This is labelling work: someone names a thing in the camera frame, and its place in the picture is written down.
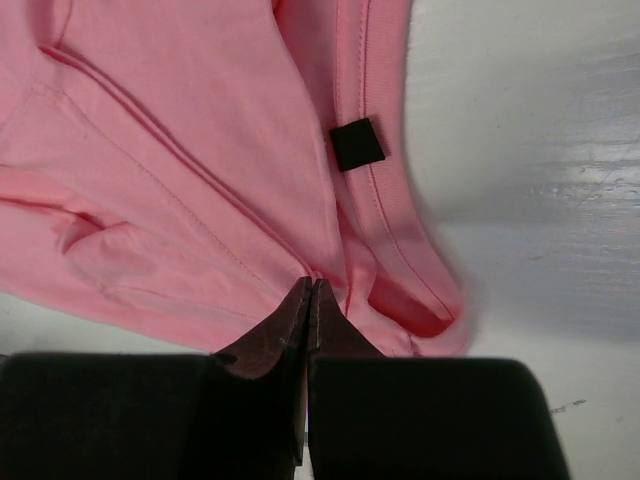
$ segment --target garment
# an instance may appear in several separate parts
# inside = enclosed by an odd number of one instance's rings
[[[458,352],[404,169],[409,7],[0,3],[0,289],[212,351],[311,275],[385,354]],[[362,117],[387,159],[341,173]]]

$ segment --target pink fabric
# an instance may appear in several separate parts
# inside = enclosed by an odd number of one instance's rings
[[[205,350],[296,278],[389,355],[465,344],[406,183],[409,0],[0,3],[0,288]],[[372,118],[388,158],[338,172]]]

